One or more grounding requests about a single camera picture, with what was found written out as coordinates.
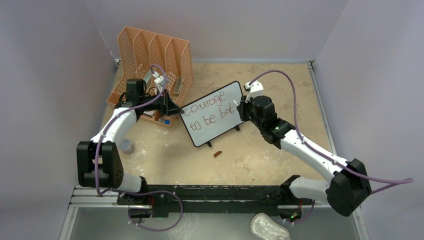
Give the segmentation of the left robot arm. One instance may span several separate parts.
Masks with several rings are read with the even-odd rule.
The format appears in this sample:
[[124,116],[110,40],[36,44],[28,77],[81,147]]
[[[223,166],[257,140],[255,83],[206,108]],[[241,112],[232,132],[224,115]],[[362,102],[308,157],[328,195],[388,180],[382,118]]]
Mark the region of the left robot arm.
[[138,205],[148,201],[146,179],[125,172],[119,155],[119,145],[145,111],[158,111],[163,116],[184,112],[172,101],[167,90],[150,95],[143,79],[127,80],[126,92],[119,97],[103,129],[91,140],[81,141],[76,146],[77,177],[82,187],[127,192]]

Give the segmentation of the black framed whiteboard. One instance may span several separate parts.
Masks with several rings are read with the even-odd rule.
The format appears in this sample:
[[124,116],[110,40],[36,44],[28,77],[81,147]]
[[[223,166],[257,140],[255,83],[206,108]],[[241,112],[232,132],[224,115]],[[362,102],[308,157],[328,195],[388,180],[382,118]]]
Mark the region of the black framed whiteboard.
[[241,84],[233,81],[182,107],[184,113],[180,117],[194,147],[243,123],[233,103],[242,96]]

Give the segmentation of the brown marker cap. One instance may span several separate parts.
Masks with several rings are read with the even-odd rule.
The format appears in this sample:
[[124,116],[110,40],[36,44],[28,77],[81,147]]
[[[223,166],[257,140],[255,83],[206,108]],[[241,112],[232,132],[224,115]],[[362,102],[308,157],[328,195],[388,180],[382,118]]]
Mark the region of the brown marker cap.
[[216,158],[217,156],[219,156],[222,153],[222,151],[217,151],[216,153],[213,154],[213,156]]

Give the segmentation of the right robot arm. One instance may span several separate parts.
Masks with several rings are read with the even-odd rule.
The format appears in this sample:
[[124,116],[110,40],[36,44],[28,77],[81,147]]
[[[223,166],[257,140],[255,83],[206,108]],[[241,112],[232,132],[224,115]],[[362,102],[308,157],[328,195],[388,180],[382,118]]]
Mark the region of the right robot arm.
[[235,105],[240,119],[253,123],[267,143],[296,156],[323,177],[312,180],[292,176],[280,191],[284,202],[317,200],[348,217],[371,195],[367,170],[360,160],[346,160],[307,139],[294,125],[277,116],[270,97],[248,100],[242,96]]

